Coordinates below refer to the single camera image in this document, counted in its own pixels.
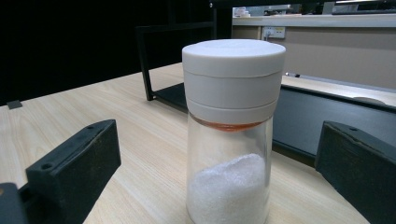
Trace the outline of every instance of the jar lid top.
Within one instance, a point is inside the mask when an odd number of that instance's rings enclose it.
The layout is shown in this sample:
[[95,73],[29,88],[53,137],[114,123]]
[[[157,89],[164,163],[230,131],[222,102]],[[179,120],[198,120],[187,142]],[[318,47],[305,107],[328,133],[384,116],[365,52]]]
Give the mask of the jar lid top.
[[209,77],[260,77],[282,69],[285,51],[262,40],[210,40],[185,47],[183,67]]

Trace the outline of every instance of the black backdrop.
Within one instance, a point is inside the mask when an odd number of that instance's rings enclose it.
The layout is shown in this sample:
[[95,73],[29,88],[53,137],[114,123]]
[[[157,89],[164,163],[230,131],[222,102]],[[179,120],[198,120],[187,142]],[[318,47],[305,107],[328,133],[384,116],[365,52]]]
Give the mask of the black backdrop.
[[[175,0],[171,15],[169,3],[1,1],[0,105],[139,72],[136,26],[211,20],[206,0]],[[192,34],[148,36],[150,67],[180,62],[179,49]],[[207,38],[210,30],[199,34]]]

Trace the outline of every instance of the wall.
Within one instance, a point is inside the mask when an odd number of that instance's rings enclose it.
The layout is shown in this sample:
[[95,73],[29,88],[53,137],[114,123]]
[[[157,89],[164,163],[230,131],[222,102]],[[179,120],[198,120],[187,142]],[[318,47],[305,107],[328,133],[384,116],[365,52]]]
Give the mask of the wall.
[[[170,20],[210,21],[210,8],[199,0],[1,1],[0,105],[139,72],[134,28]],[[150,66],[180,62],[178,48],[192,36],[149,36]]]
[[270,41],[287,49],[284,72],[396,89],[396,28],[287,27]]

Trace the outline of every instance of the clear glass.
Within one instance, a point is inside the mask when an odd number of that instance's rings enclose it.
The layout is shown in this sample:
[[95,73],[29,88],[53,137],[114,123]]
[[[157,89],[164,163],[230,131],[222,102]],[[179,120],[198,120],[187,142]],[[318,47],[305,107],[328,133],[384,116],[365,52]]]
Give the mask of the clear glass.
[[273,119],[227,125],[189,114],[187,209],[195,224],[263,224]]

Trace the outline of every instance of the white granules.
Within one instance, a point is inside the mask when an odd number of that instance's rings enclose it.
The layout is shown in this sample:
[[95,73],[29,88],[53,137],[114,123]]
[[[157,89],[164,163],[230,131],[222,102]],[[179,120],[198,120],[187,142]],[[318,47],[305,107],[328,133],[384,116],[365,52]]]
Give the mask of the white granules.
[[257,154],[204,169],[191,178],[187,207],[196,224],[262,224],[265,221],[265,162]]

